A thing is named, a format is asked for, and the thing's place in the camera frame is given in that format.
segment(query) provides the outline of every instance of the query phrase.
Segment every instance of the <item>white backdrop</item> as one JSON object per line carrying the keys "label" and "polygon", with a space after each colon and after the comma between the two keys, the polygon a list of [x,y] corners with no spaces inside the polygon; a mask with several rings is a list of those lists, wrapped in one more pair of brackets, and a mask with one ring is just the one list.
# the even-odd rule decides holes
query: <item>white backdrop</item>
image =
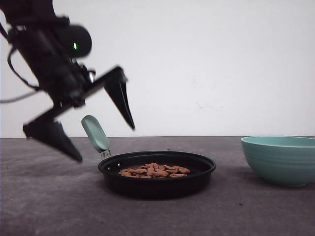
{"label": "white backdrop", "polygon": [[[100,90],[59,117],[71,137],[86,136],[87,114],[108,136],[315,134],[313,0],[54,0],[54,7],[92,36],[81,62],[98,75],[124,68],[136,125],[131,131]],[[2,40],[2,99],[29,91],[9,70],[8,50]],[[36,82],[20,55],[12,60]],[[1,137],[24,137],[23,123],[51,105],[44,94],[1,105]]]}

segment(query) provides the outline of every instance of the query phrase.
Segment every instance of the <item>gray table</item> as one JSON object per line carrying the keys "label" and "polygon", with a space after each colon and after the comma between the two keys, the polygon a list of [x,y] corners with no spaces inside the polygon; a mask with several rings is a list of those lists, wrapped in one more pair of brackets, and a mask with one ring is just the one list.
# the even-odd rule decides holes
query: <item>gray table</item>
{"label": "gray table", "polygon": [[110,138],[112,154],[179,150],[214,159],[210,185],[181,199],[110,192],[87,138],[79,165],[26,139],[1,139],[1,236],[314,236],[315,183],[274,186],[248,167],[239,137]]}

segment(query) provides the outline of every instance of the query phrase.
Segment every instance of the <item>green ceramic bowl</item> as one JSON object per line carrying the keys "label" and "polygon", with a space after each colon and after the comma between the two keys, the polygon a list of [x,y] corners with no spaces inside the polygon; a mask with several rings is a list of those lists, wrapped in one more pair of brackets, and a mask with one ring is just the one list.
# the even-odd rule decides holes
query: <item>green ceramic bowl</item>
{"label": "green ceramic bowl", "polygon": [[315,139],[252,136],[241,142],[249,166],[265,180],[291,187],[315,182]]}

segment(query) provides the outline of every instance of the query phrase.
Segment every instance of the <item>dog treat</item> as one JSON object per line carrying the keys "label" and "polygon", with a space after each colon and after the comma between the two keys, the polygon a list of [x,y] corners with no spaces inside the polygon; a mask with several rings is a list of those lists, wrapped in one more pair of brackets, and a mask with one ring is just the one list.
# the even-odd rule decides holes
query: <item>dog treat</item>
{"label": "dog treat", "polygon": [[155,162],[120,170],[119,174],[133,178],[166,178],[187,176],[190,170],[182,166],[159,165]]}

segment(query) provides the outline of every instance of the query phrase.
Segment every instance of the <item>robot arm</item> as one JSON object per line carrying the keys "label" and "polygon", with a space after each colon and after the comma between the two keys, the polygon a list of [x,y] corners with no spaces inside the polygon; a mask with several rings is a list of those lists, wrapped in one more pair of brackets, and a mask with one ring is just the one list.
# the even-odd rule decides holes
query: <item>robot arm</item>
{"label": "robot arm", "polygon": [[73,60],[91,50],[92,40],[86,29],[71,25],[67,17],[57,17],[52,0],[0,0],[0,8],[12,27],[8,34],[1,27],[1,33],[12,45],[11,53],[20,52],[38,80],[38,87],[33,88],[44,90],[53,101],[51,109],[23,126],[26,137],[81,162],[81,154],[55,118],[71,107],[83,106],[85,98],[100,88],[105,88],[134,129],[123,70],[116,67],[92,82],[91,71]]}

